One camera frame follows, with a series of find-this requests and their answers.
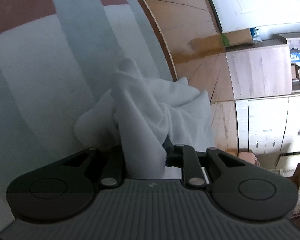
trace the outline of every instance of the green tape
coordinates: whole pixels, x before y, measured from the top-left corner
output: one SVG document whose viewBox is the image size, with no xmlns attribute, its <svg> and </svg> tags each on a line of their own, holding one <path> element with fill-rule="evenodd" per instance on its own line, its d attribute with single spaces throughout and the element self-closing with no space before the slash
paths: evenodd
<svg viewBox="0 0 300 240">
<path fill-rule="evenodd" d="M 222 37 L 222 40 L 223 40 L 223 45 L 225 45 L 226 47 L 229 47 L 230 42 L 229 42 L 228 38 L 222 33 L 221 33 L 221 37 Z"/>
</svg>

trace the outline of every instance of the ribbed gray surface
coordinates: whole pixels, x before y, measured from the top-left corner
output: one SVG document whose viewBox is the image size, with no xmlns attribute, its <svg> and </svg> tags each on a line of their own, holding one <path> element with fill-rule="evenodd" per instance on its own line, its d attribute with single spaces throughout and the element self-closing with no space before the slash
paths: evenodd
<svg viewBox="0 0 300 240">
<path fill-rule="evenodd" d="M 218 209 L 202 191 L 188 190 L 179 180 L 126 179 L 104 190 L 85 212 L 50 225 L 15 220 L 4 240 L 171 239 L 291 240 L 300 232 L 288 221 L 251 224 L 236 221 Z"/>
</svg>

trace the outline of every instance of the white fabric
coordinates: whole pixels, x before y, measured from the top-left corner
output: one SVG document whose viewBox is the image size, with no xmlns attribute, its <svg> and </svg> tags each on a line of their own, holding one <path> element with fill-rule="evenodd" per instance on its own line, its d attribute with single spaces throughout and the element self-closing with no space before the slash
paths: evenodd
<svg viewBox="0 0 300 240">
<path fill-rule="evenodd" d="M 165 167 L 162 147 L 167 135 L 173 144 L 197 151 L 214 146 L 210 102 L 206 91 L 177 82 L 143 78 L 136 63 L 122 60 L 112 74 L 112 89 L 74 125 L 78 140 L 100 149 L 122 144 L 130 178 L 167 179 L 180 171 Z"/>
</svg>

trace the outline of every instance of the wooden floor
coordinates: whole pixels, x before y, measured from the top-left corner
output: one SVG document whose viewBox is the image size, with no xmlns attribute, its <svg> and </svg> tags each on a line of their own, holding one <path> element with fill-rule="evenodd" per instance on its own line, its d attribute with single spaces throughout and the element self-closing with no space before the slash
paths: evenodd
<svg viewBox="0 0 300 240">
<path fill-rule="evenodd" d="M 236 155 L 234 95 L 221 35 L 208 0 L 145 0 L 171 53 L 178 78 L 207 90 L 216 146 Z"/>
</svg>

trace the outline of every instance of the blue-gray stripe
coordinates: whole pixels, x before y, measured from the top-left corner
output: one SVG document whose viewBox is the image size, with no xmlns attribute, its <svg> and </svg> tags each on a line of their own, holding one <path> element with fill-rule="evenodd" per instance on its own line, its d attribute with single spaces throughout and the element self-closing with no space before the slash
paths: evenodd
<svg viewBox="0 0 300 240">
<path fill-rule="evenodd" d="M 140 6 L 138 0 L 128 0 L 128 3 L 133 11 L 134 17 L 139 25 L 140 31 L 148 45 L 150 53 L 154 59 L 154 63 L 160 74 L 160 78 L 173 81 L 167 60 L 163 54 L 160 43 L 149 23 L 149 20 Z"/>
<path fill-rule="evenodd" d="M 55 161 L 22 118 L 0 69 L 0 197 L 16 177 Z"/>
<path fill-rule="evenodd" d="M 124 57 L 100 0 L 53 0 L 61 28 L 98 101 L 110 89 L 110 74 Z"/>
</svg>

